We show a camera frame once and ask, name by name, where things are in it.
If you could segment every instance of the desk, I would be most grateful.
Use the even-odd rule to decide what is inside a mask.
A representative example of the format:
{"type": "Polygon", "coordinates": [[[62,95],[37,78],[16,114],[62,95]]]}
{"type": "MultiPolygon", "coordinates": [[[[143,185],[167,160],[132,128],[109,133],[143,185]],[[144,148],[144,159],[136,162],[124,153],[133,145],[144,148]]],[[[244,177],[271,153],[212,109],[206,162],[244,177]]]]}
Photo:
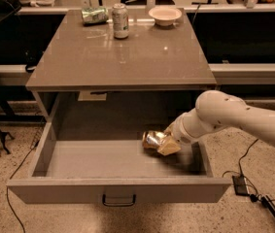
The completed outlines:
{"type": "Polygon", "coordinates": [[[111,21],[84,27],[70,11],[27,83],[48,123],[29,177],[8,181],[25,203],[214,203],[229,187],[202,142],[164,158],[142,148],[144,131],[189,109],[188,90],[216,82],[187,17],[161,28],[129,14],[128,39],[116,40],[111,21]]]}

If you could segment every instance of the white bowl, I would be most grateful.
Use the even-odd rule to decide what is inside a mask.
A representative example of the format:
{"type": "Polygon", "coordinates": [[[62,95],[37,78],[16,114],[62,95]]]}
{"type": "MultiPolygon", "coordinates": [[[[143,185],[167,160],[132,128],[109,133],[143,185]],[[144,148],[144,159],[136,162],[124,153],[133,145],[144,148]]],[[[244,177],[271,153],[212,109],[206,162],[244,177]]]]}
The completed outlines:
{"type": "Polygon", "coordinates": [[[183,13],[176,8],[154,7],[149,10],[149,16],[155,19],[155,23],[160,26],[170,26],[180,18],[183,13]]]}

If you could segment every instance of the table top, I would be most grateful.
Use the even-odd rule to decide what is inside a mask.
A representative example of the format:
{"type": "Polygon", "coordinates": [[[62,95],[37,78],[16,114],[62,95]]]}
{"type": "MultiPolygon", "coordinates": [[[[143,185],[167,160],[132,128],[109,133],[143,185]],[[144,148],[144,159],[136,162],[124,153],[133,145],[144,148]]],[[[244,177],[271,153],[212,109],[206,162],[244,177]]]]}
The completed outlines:
{"type": "Polygon", "coordinates": [[[81,10],[69,11],[36,70],[29,90],[190,89],[214,85],[189,20],[161,27],[147,9],[129,10],[129,36],[115,39],[113,23],[84,26],[81,10]]]}

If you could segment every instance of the open drawer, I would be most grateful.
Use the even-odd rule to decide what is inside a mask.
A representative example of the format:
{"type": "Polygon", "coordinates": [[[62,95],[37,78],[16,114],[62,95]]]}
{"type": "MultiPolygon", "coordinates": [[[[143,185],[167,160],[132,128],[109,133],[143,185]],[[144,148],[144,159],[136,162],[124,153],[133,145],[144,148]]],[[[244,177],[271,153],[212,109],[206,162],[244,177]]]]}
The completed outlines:
{"type": "Polygon", "coordinates": [[[29,177],[8,181],[25,203],[212,203],[230,186],[213,177],[202,142],[170,156],[142,147],[144,131],[163,130],[189,110],[186,91],[77,96],[58,93],[29,177]]]}

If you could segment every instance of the power cord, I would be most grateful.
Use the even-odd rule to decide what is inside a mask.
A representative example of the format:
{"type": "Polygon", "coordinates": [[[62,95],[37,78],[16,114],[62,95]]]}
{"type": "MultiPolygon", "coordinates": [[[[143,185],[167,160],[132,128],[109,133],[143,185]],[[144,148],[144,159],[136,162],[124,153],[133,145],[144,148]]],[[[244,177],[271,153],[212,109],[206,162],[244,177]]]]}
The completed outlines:
{"type": "MultiPolygon", "coordinates": [[[[39,141],[40,141],[40,138],[41,138],[41,134],[42,134],[42,130],[43,130],[43,126],[44,125],[44,119],[42,119],[42,121],[40,122],[40,125],[39,125],[39,128],[37,129],[35,135],[34,135],[34,138],[31,142],[31,146],[30,146],[30,151],[27,153],[27,155],[22,159],[22,161],[20,162],[20,164],[18,165],[18,167],[14,170],[14,172],[11,174],[10,176],[10,180],[14,177],[14,175],[16,174],[16,172],[19,170],[19,168],[23,165],[24,161],[27,159],[27,157],[29,156],[29,154],[35,150],[39,144],[39,141]]],[[[9,207],[12,211],[12,213],[14,214],[15,218],[17,219],[17,221],[19,222],[21,228],[22,228],[22,232],[25,233],[26,230],[24,228],[24,225],[22,223],[22,221],[20,220],[20,218],[18,217],[17,213],[15,212],[12,204],[11,204],[11,201],[10,201],[10,198],[9,198],[9,189],[7,188],[7,192],[6,192],[6,197],[7,197],[7,202],[9,204],[9,207]]]]}

